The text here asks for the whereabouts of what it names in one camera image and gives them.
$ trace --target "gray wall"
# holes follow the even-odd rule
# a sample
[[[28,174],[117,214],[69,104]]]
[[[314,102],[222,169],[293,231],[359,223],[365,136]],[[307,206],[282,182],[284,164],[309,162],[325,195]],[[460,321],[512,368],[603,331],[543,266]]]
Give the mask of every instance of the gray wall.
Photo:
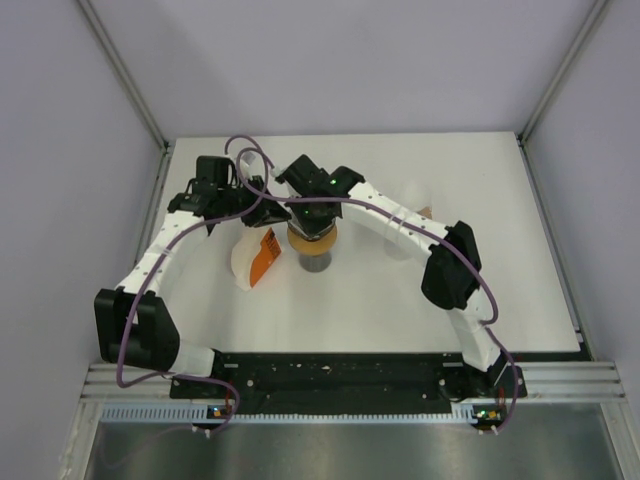
[[[640,421],[640,2],[612,2],[531,142],[532,160],[603,357]]]
[[[0,471],[54,478],[157,149],[70,0],[0,2]]]
[[[164,133],[519,130],[593,0],[94,0]]]

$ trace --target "white object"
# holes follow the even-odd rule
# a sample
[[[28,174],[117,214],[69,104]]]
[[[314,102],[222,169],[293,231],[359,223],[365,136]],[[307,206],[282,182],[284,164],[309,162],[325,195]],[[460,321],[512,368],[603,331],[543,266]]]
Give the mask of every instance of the white object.
[[[383,192],[403,175],[437,183],[438,221],[462,220],[474,230],[483,277],[500,306],[498,338],[516,352],[579,349],[512,133],[257,140],[279,166],[305,153],[327,171],[348,166]],[[197,156],[222,152],[225,141],[178,139],[160,211],[193,177]],[[287,194],[276,182],[269,189]],[[422,268],[388,258],[378,235],[338,220],[327,270],[310,274],[295,255],[283,254],[260,288],[244,295],[228,264],[239,228],[217,226],[176,284],[168,306],[182,338],[229,352],[461,351],[446,312],[420,292]],[[286,225],[273,228],[286,234]],[[197,301],[194,292],[202,292]]]
[[[358,183],[349,191],[349,196],[354,200],[372,203],[387,212],[395,212],[394,215],[401,218],[403,223],[421,227],[441,238],[447,235],[447,231],[445,230],[446,225],[434,222],[415,211],[405,208],[378,192],[370,183]],[[424,235],[410,231],[404,225],[395,222],[391,222],[391,225],[389,225],[389,219],[387,217],[358,205],[351,203],[343,204],[342,216],[345,220],[351,220],[364,225],[382,236],[386,235],[388,240],[392,241],[403,251],[408,252],[423,266],[426,264],[427,258],[430,255],[428,250],[429,246],[435,243]]]
[[[242,236],[231,250],[231,271],[236,277],[236,285],[242,290],[251,290],[251,266],[262,245],[260,242],[269,231],[269,227],[242,229]]]
[[[176,374],[209,377],[213,369],[215,355],[211,348],[193,345],[191,342],[180,339],[178,356],[169,370]]]
[[[481,320],[491,317],[491,305],[487,295],[480,288],[467,300],[467,308],[454,308],[447,313],[460,341],[464,362],[486,372],[500,356],[500,349],[480,324]]]

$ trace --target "metal sheet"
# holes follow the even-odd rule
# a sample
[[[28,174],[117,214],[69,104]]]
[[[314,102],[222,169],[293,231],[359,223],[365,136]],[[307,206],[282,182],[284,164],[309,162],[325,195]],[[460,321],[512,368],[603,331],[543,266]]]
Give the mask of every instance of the metal sheet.
[[[96,445],[116,461],[166,427],[100,428]],[[172,432],[117,470],[98,457],[86,480],[622,478],[597,405],[522,406],[498,437],[445,425],[238,425],[208,441]]]

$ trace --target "aluminum frame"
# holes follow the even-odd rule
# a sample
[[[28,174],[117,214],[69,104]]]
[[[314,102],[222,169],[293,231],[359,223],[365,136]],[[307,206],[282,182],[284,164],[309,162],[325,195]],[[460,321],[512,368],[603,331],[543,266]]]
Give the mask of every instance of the aluminum frame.
[[[129,99],[131,106],[140,117],[140,120],[146,127],[149,135],[151,135],[151,138],[153,138],[154,142],[156,142],[160,149],[166,149],[168,141],[160,130],[158,122],[151,113],[144,97],[140,93],[140,89],[129,73],[127,65],[122,60],[122,57],[113,44],[113,41],[109,36],[109,32],[104,27],[95,7],[90,0],[75,0],[75,3],[79,8],[80,13],[82,13],[82,16],[87,21],[89,30],[91,30],[96,42],[98,42],[98,46],[100,47],[100,50],[102,50],[105,60],[111,67],[120,87]]]
[[[522,404],[596,403],[603,409],[607,429],[625,478],[637,479],[640,472],[638,441],[629,428],[631,417],[620,377],[613,362],[522,362],[518,364],[529,395]],[[100,421],[129,423],[190,424],[201,418],[203,406],[224,405],[225,400],[174,400],[169,397],[172,379],[154,377],[123,390],[115,383],[116,366],[94,364],[89,367],[68,446],[62,457],[59,479],[82,479],[86,474],[91,448]],[[148,373],[125,367],[124,378],[131,380]],[[239,423],[471,423],[468,408],[492,400],[469,399],[452,414],[438,415],[350,415],[345,418],[310,415],[242,415]]]
[[[598,30],[598,27],[604,20],[611,1],[612,0],[596,0],[593,3],[591,10],[589,10],[587,17],[578,31],[578,34],[573,39],[573,42],[571,42],[567,53],[565,53],[562,62],[558,66],[556,73],[553,75],[549,85],[547,85],[542,97],[538,100],[538,103],[522,129],[522,132],[518,135],[523,142],[529,140],[533,131],[540,124],[540,121],[547,109],[559,94],[562,85],[564,85],[567,80],[569,73],[580,57],[580,54],[586,49],[589,40],[593,37],[594,33]]]

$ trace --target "black bracket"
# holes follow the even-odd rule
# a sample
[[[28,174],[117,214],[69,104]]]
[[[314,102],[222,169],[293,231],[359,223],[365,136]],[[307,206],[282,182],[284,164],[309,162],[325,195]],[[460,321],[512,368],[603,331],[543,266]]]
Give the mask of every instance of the black bracket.
[[[473,230],[464,222],[447,227],[444,239],[457,248],[473,268],[480,271],[482,263]],[[480,284],[467,267],[443,245],[432,245],[431,256],[422,278],[422,293],[431,303],[444,310],[467,308],[467,300]]]
[[[122,334],[135,295],[102,289],[93,303],[98,327],[100,356],[116,363]],[[132,367],[168,371],[178,356],[180,335],[164,301],[154,292],[145,293],[136,309],[138,324],[132,325],[125,364]]]
[[[349,191],[363,183],[364,177],[347,167],[338,167],[329,174],[318,168],[306,155],[300,156],[276,181],[287,182],[301,197],[348,198]],[[336,217],[342,217],[340,203],[287,203],[300,228],[309,237],[315,237],[329,228]]]
[[[249,179],[249,184],[258,190],[264,188],[264,180],[258,176]],[[189,180],[185,192],[169,202],[168,211],[193,212],[204,220],[212,220],[242,212],[256,200],[257,196],[238,181],[235,165],[229,158],[200,156],[196,159],[196,176]],[[263,199],[250,214],[242,217],[242,222],[248,227],[261,227],[290,218],[278,202]],[[211,233],[213,225],[207,229]]]
[[[459,354],[227,353],[221,357],[223,368],[215,377],[238,389],[242,398],[238,413],[244,414],[449,413],[452,402],[468,397],[497,399],[501,392],[511,396],[516,385],[510,367],[496,365],[494,372],[480,372],[464,365]],[[516,386],[519,396],[526,396],[524,383]],[[227,395],[224,387],[184,380],[173,382],[170,392],[176,399]]]

